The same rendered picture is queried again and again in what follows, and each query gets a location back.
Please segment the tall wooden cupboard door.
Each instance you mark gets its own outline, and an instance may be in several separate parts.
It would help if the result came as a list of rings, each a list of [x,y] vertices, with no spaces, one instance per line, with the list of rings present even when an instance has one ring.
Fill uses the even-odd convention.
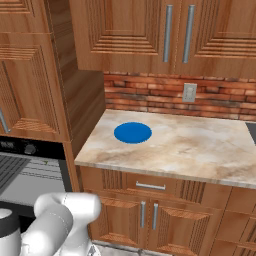
[[[52,38],[0,33],[0,108],[9,137],[63,142],[69,131]]]

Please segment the grey wall socket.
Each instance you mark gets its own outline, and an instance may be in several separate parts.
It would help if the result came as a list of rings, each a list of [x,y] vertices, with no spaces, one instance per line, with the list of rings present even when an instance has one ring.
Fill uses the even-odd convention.
[[[183,89],[183,102],[194,102],[196,97],[197,85],[194,83],[185,83]]]

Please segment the wooden base cupboard door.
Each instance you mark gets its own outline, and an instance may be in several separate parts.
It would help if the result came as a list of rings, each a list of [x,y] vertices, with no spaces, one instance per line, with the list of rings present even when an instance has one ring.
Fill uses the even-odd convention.
[[[145,249],[148,234],[149,200],[127,194],[97,192],[101,213],[90,224],[93,240]],[[140,227],[140,202],[146,201],[144,228]]]
[[[156,230],[153,205],[158,203]],[[189,203],[151,200],[148,249],[174,256],[209,256],[223,211]]]

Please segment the wooden wall cupboard door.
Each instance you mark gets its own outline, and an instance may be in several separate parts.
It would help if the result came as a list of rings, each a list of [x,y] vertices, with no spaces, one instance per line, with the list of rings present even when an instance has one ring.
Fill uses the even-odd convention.
[[[195,5],[193,30],[182,63],[189,5]],[[182,0],[175,72],[256,79],[256,0]]]
[[[70,0],[78,67],[86,71],[172,74],[182,0]],[[173,5],[163,62],[166,6]]]

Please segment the black built-in oven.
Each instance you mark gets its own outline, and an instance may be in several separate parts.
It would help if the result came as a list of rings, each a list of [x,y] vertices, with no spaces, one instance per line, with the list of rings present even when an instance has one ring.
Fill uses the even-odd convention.
[[[41,194],[71,191],[62,143],[0,136],[0,201],[33,206]]]

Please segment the black hob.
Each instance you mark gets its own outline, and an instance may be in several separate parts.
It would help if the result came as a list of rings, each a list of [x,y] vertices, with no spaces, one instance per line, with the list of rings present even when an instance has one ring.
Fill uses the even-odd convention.
[[[246,122],[246,126],[254,144],[256,145],[256,123]]]

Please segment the black oven knob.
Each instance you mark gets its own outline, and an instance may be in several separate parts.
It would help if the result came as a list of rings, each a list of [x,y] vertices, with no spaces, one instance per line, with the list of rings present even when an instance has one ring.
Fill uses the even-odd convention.
[[[33,144],[28,144],[25,147],[25,151],[24,151],[25,154],[33,155],[35,152],[36,152],[36,147]]]

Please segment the small wooden cupboard door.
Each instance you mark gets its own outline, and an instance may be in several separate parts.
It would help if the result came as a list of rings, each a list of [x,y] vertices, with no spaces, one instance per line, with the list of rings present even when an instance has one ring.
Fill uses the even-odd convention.
[[[0,0],[1,33],[50,33],[47,0]]]

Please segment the blue round plate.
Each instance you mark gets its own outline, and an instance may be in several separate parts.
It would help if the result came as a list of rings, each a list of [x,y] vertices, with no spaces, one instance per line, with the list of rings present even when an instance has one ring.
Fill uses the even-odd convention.
[[[127,144],[138,144],[147,141],[152,135],[149,126],[139,122],[122,123],[114,129],[114,136]]]

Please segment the wooden drawer front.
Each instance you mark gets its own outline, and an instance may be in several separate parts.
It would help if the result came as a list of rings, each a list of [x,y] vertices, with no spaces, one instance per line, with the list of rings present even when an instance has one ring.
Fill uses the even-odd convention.
[[[144,184],[163,186],[165,191],[136,187],[136,181]],[[114,170],[102,170],[102,182],[105,190],[118,191],[147,191],[181,198],[187,201],[200,203],[204,194],[205,183],[189,181],[164,176],[151,176],[146,174],[129,173]]]

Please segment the wooden base drawer unit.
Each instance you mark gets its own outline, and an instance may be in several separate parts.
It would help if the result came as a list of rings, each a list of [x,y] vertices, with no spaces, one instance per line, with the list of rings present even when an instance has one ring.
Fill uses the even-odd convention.
[[[256,256],[256,189],[232,189],[209,256]]]

